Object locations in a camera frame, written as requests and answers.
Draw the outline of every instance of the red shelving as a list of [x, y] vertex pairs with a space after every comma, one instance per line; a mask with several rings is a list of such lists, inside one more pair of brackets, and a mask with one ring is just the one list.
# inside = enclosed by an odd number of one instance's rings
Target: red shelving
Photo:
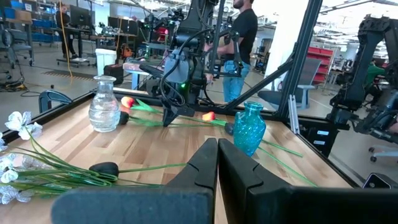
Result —
[[333, 51], [328, 49], [321, 49], [318, 47], [309, 47], [307, 57], [322, 60], [321, 65], [318, 68], [317, 74], [313, 79], [313, 83], [323, 83], [326, 76], [328, 75], [330, 62], [333, 57]]

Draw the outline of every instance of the orange tulip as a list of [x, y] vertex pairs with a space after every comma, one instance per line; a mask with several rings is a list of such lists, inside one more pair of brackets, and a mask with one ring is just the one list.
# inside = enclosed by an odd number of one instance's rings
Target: orange tulip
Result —
[[134, 104], [134, 99], [128, 96], [124, 96], [121, 100], [123, 106], [130, 108]]
[[201, 119], [204, 121], [213, 121], [214, 119], [216, 119], [216, 115], [214, 114], [214, 112], [211, 111], [207, 114], [202, 115]]

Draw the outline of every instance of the blue jeans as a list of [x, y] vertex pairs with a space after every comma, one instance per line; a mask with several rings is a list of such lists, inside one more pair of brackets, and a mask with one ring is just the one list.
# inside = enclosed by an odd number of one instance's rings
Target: blue jeans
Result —
[[[250, 64], [243, 63], [243, 68], [241, 71], [241, 78], [228, 78], [224, 77], [223, 80], [223, 88], [224, 88], [224, 101], [226, 103], [233, 101], [238, 96], [241, 95], [241, 91], [244, 84], [244, 79], [248, 75], [250, 71]], [[235, 71], [234, 62], [232, 60], [228, 60], [224, 64], [224, 72]]]

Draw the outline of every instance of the man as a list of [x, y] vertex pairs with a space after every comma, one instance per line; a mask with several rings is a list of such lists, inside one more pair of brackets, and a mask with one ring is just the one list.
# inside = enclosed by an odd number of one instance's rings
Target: man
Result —
[[[60, 2], [60, 4], [57, 4], [59, 7], [59, 10], [57, 11], [57, 14], [55, 15], [55, 18], [57, 20], [57, 26], [58, 28], [62, 29], [62, 23], [61, 23], [61, 15], [62, 15], [62, 22], [63, 22], [63, 26], [66, 27], [68, 26], [68, 24], [70, 23], [70, 16], [68, 16], [67, 14], [67, 6], [63, 3]], [[62, 53], [63, 53], [63, 57], [66, 58], [67, 57], [67, 47], [65, 44], [65, 39], [63, 38], [63, 34], [62, 31], [58, 32], [60, 34], [60, 38], [62, 41]], [[72, 53], [72, 59], [77, 58], [76, 52], [73, 49], [73, 36], [69, 35], [68, 32], [65, 30], [65, 38], [67, 40], [67, 44], [68, 44], [68, 49], [70, 51], [70, 53]]]
[[[252, 9], [253, 1], [254, 0], [234, 0], [234, 8], [239, 9], [240, 14], [238, 18], [235, 19], [231, 29], [239, 32], [239, 53], [243, 61], [243, 69], [241, 78], [224, 77], [224, 101], [227, 103], [236, 99], [241, 94], [244, 79], [250, 71], [250, 53], [257, 34], [257, 16]], [[208, 51], [210, 48], [210, 45], [205, 45], [205, 51]], [[217, 48], [217, 53], [226, 55], [224, 72], [235, 71], [236, 68], [233, 63], [233, 41], [231, 40], [227, 45], [219, 46]]]
[[368, 74], [366, 75], [364, 89], [365, 89], [365, 98], [368, 94], [373, 96], [372, 101], [370, 102], [371, 106], [373, 106], [381, 97], [382, 90], [380, 90], [376, 85], [373, 85], [374, 79], [378, 75], [384, 75], [384, 69], [376, 66], [376, 60], [372, 59], [372, 62], [368, 67]]

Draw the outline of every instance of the blue bin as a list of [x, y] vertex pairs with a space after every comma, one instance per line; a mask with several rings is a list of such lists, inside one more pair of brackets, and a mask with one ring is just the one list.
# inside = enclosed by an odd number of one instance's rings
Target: blue bin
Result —
[[8, 18], [8, 19], [15, 19], [16, 18], [15, 17], [15, 9], [11, 9], [11, 8], [5, 7], [4, 8], [4, 13], [6, 15], [6, 18]]
[[25, 10], [25, 4], [19, 1], [11, 1], [11, 7], [13, 9]]

